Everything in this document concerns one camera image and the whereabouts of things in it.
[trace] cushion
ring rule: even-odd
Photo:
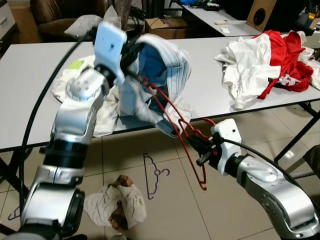
[[[79,17],[67,30],[65,30],[64,33],[77,39],[84,36],[93,27],[97,27],[101,21],[102,18],[100,16],[83,15]]]
[[[42,23],[38,26],[38,30],[41,34],[49,34],[54,36],[66,36],[65,30],[70,27],[77,19],[65,18],[48,23]]]

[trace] purple clothes hanger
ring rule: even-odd
[[[153,174],[156,176],[156,182],[154,184],[154,191],[153,192],[150,192],[149,190],[149,184],[148,184],[148,175],[147,175],[147,166],[146,166],[146,158],[149,158],[151,160],[151,163],[153,164],[154,166],[154,172]],[[155,161],[153,160],[153,158],[151,156],[148,155],[148,153],[144,153],[143,154],[143,162],[144,162],[144,173],[145,173],[145,182],[146,182],[146,191],[147,191],[147,195],[148,195],[148,199],[149,200],[152,200],[154,198],[154,195],[156,194],[157,192],[157,188],[158,188],[158,183],[159,183],[159,176],[161,174],[163,174],[164,172],[167,172],[166,173],[166,176],[169,176],[170,174],[170,170],[167,169],[167,168],[164,168],[162,170],[159,170]]]
[[[17,212],[19,212],[19,210],[20,210],[20,207],[17,207],[17,208],[13,211],[13,214],[10,213],[9,216],[8,216],[8,220],[9,220],[9,221],[12,221],[12,220],[15,220],[15,219],[19,218],[19,217],[20,217],[20,214],[19,214],[19,213],[17,214]]]

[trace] white cabinet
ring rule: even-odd
[[[14,16],[11,13],[8,3],[6,3],[0,7],[0,40],[14,24]]]

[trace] floor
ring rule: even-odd
[[[320,102],[312,106],[320,110]],[[274,158],[311,117],[295,105],[236,115],[234,118],[243,143]],[[210,130],[209,125],[202,121],[193,125],[207,133]],[[320,144],[320,122],[291,149],[291,154],[281,159],[280,165],[287,169],[295,164],[297,169],[290,167],[291,172],[308,172],[308,165],[299,160],[317,144]],[[196,153],[188,148],[196,159]],[[43,160],[38,151],[35,148],[25,162],[25,183],[28,187],[37,165]],[[143,153],[152,156],[159,169],[170,170],[170,175],[159,177],[152,200],[147,199]],[[8,161],[11,154],[0,153],[0,156]],[[87,195],[95,193],[104,184],[114,182],[119,175],[129,176],[140,189],[146,203],[147,219],[125,233],[133,240],[278,239],[263,209],[237,185],[235,179],[221,176],[207,167],[208,189],[201,190],[180,143],[157,129],[95,138],[85,165],[85,178],[79,187]],[[153,171],[153,165],[148,163],[149,183],[155,181]],[[310,196],[319,197],[318,178],[311,176],[299,182]],[[0,184],[0,221],[15,230],[19,228],[19,219],[9,221],[8,216],[18,204],[17,192],[6,182]],[[82,215],[78,233],[88,235],[90,240],[105,240],[115,232],[111,227],[96,226],[86,213]]]

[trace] pile of clothes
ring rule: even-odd
[[[281,35],[269,30],[229,42],[215,59],[226,64],[223,84],[234,98],[235,109],[265,99],[275,86],[302,92],[310,82],[320,90],[320,64],[310,59],[313,49],[302,47],[306,40],[304,32]]]
[[[146,77],[148,82],[160,88],[189,122],[192,115],[191,106],[181,96],[191,73],[188,53],[172,42],[153,34],[142,35],[137,43],[144,43],[144,48],[130,67],[136,70],[136,73]],[[63,71],[62,76],[54,80],[51,88],[53,96],[63,102],[68,81],[77,78],[88,66],[93,68],[94,61],[94,55],[74,61],[68,69]],[[182,132],[179,124],[180,116],[174,108],[155,89],[153,94],[158,97],[172,122]],[[116,127],[115,123],[121,116],[135,116],[139,120],[154,125],[170,137],[178,136],[148,88],[130,76],[126,77],[123,85],[114,86],[110,90],[97,113],[93,135],[101,137],[112,134]]]

